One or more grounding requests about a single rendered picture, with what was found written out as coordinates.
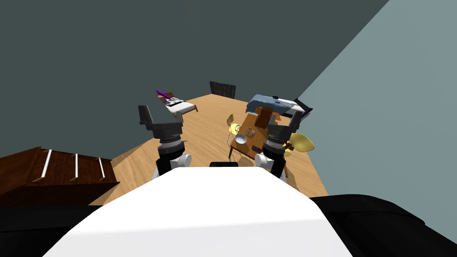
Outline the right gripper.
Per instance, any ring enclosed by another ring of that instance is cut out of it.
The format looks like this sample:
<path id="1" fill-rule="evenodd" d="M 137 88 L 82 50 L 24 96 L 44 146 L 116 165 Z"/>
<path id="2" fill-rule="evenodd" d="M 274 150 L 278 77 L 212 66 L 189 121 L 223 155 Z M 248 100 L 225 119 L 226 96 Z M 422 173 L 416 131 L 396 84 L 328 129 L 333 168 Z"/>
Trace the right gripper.
<path id="1" fill-rule="evenodd" d="M 295 111 L 290 118 L 289 126 L 278 125 L 276 121 L 276 114 L 270 116 L 270 120 L 267 127 L 267 140 L 271 142 L 285 142 L 288 141 L 296 130 L 299 128 L 299 124 L 302 118 L 302 112 Z"/>

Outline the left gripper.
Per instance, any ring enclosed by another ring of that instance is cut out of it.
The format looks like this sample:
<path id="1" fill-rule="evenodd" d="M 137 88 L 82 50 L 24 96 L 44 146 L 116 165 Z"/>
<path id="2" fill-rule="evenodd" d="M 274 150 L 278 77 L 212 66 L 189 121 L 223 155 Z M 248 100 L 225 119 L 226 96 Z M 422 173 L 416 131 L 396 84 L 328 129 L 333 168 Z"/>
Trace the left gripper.
<path id="1" fill-rule="evenodd" d="M 149 107 L 147 105 L 139 105 L 139 124 L 145 125 L 148 131 L 152 131 L 156 139 L 180 139 L 183 133 L 183 115 L 181 111 L 175 113 L 176 122 L 172 123 L 153 123 Z"/>

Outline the white bed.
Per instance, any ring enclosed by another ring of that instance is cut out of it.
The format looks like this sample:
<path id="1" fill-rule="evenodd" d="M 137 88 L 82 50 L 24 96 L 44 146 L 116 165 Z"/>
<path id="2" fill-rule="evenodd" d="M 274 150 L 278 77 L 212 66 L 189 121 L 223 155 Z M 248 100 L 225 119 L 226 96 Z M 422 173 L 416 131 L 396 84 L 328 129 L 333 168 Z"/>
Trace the white bed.
<path id="1" fill-rule="evenodd" d="M 191 104 L 187 101 L 184 101 L 182 99 L 176 98 L 173 94 L 173 92 L 161 92 L 161 91 L 156 91 L 158 98 L 161 100 L 161 102 L 164 103 L 166 108 L 174 115 L 178 112 L 182 114 L 189 113 L 193 110 L 198 112 L 198 108 L 196 105 Z"/>

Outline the black furniture piece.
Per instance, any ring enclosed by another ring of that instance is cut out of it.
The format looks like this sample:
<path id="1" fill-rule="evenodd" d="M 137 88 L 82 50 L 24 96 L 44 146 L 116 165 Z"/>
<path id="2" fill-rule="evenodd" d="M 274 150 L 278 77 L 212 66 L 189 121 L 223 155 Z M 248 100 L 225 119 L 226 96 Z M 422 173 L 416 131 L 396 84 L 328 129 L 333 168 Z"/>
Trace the black furniture piece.
<path id="1" fill-rule="evenodd" d="M 298 98 L 294 99 L 294 102 L 297 105 L 299 105 L 301 109 L 303 109 L 303 115 L 302 115 L 303 118 L 307 117 L 310 114 L 310 112 L 313 110 L 313 108 L 308 107 L 303 102 L 301 102 Z"/>

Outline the blue grey sofa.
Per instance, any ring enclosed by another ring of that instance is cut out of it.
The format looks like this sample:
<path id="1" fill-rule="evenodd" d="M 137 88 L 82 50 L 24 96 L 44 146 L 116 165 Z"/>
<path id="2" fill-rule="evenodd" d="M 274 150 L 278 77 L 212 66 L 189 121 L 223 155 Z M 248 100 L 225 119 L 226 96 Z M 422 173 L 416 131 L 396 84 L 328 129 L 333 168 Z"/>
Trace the blue grey sofa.
<path id="1" fill-rule="evenodd" d="M 276 99 L 260 94 L 256 94 L 252 97 L 252 99 L 246 105 L 245 112 L 255 113 L 258 107 L 271 108 L 273 109 L 273 112 L 289 118 L 292 117 L 294 112 L 301 112 L 302 114 L 306 113 L 306 111 L 296 102 L 281 98 Z"/>

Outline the yellow chair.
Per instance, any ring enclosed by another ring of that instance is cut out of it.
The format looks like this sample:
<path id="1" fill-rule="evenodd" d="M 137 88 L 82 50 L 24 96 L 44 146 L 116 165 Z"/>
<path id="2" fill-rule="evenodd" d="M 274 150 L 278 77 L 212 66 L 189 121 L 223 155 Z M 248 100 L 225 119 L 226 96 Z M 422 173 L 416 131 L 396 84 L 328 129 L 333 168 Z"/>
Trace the yellow chair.
<path id="1" fill-rule="evenodd" d="M 227 137 L 227 144 L 230 146 L 234 140 L 234 137 L 237 135 L 237 133 L 240 130 L 241 125 L 234 123 L 234 116 L 233 114 L 230 114 L 229 117 L 227 118 L 227 125 L 228 125 L 228 137 Z"/>
<path id="2" fill-rule="evenodd" d="M 291 155 L 293 150 L 297 152 L 309 152 L 315 149 L 313 143 L 301 133 L 293 133 L 288 141 L 283 145 L 285 149 L 284 156 L 288 157 Z"/>

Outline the brown wooden table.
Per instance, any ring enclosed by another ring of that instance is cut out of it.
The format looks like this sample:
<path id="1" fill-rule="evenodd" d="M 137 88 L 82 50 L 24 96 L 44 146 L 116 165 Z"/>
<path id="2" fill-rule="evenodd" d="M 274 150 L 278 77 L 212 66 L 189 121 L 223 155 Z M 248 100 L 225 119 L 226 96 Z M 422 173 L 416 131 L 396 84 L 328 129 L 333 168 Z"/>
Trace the brown wooden table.
<path id="1" fill-rule="evenodd" d="M 256 146 L 261 148 L 263 143 L 267 141 L 267 129 L 263 129 L 260 127 L 255 126 L 255 122 L 258 116 L 248 113 L 244 122 L 241 124 L 241 128 L 239 129 L 237 135 L 244 135 L 246 136 L 246 143 L 238 144 L 234 140 L 230 144 L 230 151 L 229 151 L 229 159 L 231 159 L 231 155 L 233 151 L 237 151 L 242 155 L 254 160 L 255 155 L 257 152 L 252 150 L 252 146 Z M 254 131 L 254 135 L 246 135 L 245 132 L 248 128 L 252 128 Z"/>

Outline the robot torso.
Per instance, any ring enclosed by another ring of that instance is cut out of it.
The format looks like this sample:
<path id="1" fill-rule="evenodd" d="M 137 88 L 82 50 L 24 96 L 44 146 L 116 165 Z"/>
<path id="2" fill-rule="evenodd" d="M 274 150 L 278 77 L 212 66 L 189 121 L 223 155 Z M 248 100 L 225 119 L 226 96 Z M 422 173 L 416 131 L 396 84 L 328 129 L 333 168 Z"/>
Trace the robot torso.
<path id="1" fill-rule="evenodd" d="M 259 167 L 176 168 L 103 205 L 44 257 L 353 257 L 319 207 Z"/>

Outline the dark wooden dresser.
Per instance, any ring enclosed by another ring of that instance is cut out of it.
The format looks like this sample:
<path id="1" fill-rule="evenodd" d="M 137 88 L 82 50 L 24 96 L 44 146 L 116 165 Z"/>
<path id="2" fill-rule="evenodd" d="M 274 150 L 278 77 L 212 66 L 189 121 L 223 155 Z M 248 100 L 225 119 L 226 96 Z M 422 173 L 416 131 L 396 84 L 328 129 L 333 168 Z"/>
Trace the dark wooden dresser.
<path id="1" fill-rule="evenodd" d="M 117 184 L 109 159 L 41 147 L 0 158 L 0 209 L 89 205 Z"/>

